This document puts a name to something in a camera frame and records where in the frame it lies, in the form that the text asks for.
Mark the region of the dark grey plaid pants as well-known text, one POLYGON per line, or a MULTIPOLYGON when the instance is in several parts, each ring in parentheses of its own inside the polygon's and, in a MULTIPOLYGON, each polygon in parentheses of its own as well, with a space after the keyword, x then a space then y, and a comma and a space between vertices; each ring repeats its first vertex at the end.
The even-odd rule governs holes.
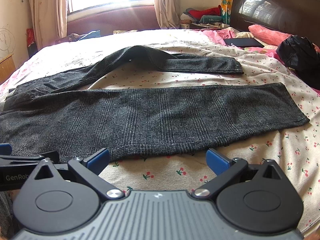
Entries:
POLYGON ((243 72, 231 57, 127 47, 91 66, 17 86, 1 112, 1 142, 21 156, 57 151, 63 162, 106 148, 114 161, 194 153, 309 122, 282 83, 84 89, 133 61, 159 72, 243 72))

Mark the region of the cherry print bed sheet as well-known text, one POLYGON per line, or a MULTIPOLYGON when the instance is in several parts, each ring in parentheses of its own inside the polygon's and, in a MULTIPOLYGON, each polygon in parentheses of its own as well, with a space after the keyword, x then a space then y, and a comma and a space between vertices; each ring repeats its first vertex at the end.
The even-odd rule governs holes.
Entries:
MULTIPOLYGON (((300 194, 304 213, 299 230, 310 232, 319 225, 319 92, 308 86, 276 58, 222 46, 200 31, 154 30, 124 33, 80 42, 62 43, 42 49, 1 85, 1 112, 6 97, 19 85, 65 70, 90 66, 125 47, 143 45, 167 53, 228 56, 241 63, 243 75, 170 73, 139 67, 121 66, 88 89, 164 88, 206 85, 260 86, 282 83, 297 107, 310 119, 304 126, 265 133, 220 147, 229 158, 240 157, 262 164, 274 159, 300 194)), ((111 161, 101 178, 124 191, 188 189, 207 183, 215 174, 207 167, 205 152, 178 153, 164 157, 135 154, 111 161)))

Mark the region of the wooden side cabinet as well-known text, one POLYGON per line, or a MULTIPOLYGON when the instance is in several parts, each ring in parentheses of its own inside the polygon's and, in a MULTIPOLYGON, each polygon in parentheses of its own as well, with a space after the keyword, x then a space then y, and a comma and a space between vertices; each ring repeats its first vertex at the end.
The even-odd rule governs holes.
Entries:
POLYGON ((0 60, 0 84, 4 83, 16 70, 12 54, 0 60))

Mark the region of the black tablet on bed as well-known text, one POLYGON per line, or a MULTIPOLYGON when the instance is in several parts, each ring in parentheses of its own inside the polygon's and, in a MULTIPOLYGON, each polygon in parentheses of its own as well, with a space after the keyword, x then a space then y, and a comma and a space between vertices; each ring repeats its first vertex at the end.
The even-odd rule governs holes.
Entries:
POLYGON ((225 44, 228 46, 236 46, 239 48, 258 47, 263 48, 264 45, 258 42, 255 38, 227 38, 224 39, 225 44))

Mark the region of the blue item on bench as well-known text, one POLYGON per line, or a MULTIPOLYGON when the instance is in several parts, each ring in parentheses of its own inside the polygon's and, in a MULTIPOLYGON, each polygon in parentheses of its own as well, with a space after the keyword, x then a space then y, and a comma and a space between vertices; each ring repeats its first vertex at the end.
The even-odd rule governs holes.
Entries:
POLYGON ((78 40, 81 41, 81 40, 87 40, 90 38, 97 38, 97 37, 101 37, 99 30, 91 31, 90 33, 81 35, 81 36, 79 36, 78 40))

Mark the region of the black jacket on bed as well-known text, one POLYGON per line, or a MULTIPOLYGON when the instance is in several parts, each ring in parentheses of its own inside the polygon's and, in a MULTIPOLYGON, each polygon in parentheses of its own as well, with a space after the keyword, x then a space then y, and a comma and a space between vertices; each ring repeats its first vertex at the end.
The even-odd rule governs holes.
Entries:
POLYGON ((293 69, 307 85, 319 90, 319 52, 307 37, 288 37, 276 53, 287 68, 293 69))

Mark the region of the pink pillow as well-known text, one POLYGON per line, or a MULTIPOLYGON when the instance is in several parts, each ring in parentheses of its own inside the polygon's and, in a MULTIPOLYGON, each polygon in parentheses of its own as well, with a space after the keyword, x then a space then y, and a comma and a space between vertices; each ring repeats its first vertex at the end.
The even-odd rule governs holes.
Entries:
POLYGON ((248 29, 254 37, 273 46, 279 46, 283 41, 291 36, 291 34, 270 30, 258 24, 250 25, 248 29))

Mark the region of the pile of clothes on nightstand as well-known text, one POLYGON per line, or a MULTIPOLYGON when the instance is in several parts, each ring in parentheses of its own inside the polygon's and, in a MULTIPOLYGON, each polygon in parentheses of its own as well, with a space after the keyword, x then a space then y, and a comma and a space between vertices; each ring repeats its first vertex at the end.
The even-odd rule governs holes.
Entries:
POLYGON ((195 10, 193 8, 187 8, 183 12, 183 14, 190 18, 191 23, 196 24, 212 25, 214 23, 220 23, 222 21, 221 5, 206 10, 195 10))

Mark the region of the maroon padded window bench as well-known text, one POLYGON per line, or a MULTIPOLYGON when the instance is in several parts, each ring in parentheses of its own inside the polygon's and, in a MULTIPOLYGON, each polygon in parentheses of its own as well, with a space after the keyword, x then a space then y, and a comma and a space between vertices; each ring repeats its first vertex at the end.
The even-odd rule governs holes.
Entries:
POLYGON ((115 30, 155 30, 159 29, 153 5, 142 5, 114 9, 85 16, 67 23, 67 34, 86 34, 100 31, 101 36, 113 34, 115 30))

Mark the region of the left beige curtain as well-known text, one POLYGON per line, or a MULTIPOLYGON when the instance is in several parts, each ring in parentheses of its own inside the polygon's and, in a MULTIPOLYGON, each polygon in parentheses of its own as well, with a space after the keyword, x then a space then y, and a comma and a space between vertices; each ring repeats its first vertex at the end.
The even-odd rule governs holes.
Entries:
POLYGON ((38 50, 67 36, 67 0, 29 0, 38 50))

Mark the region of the beige curtain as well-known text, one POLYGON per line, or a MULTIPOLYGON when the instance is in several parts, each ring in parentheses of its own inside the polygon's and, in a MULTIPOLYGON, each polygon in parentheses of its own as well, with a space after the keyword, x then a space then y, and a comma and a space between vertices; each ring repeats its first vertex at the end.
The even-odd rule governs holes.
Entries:
POLYGON ((179 25, 178 0, 153 0, 158 25, 161 29, 177 29, 179 25))
POLYGON ((29 0, 38 50, 67 36, 67 0, 29 0))

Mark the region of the yellow green tissue pack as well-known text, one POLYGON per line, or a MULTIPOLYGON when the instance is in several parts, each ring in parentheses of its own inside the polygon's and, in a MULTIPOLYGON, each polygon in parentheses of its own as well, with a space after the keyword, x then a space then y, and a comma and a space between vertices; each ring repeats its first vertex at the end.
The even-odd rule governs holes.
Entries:
POLYGON ((221 18, 224 24, 230 25, 232 0, 221 0, 221 18))

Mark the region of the dark wooden headboard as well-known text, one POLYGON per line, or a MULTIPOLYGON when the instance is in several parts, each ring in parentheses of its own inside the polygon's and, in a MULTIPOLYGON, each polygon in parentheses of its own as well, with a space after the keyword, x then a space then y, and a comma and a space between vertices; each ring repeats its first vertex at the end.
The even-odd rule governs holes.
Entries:
POLYGON ((307 37, 319 46, 319 0, 233 0, 231 27, 248 31, 253 24, 307 37))

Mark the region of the right beige curtain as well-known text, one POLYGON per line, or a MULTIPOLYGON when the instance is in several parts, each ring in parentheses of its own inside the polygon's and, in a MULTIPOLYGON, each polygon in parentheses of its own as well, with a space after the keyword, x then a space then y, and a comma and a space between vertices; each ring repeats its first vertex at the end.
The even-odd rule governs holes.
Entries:
POLYGON ((177 29, 179 25, 178 0, 153 0, 158 25, 161 29, 177 29))

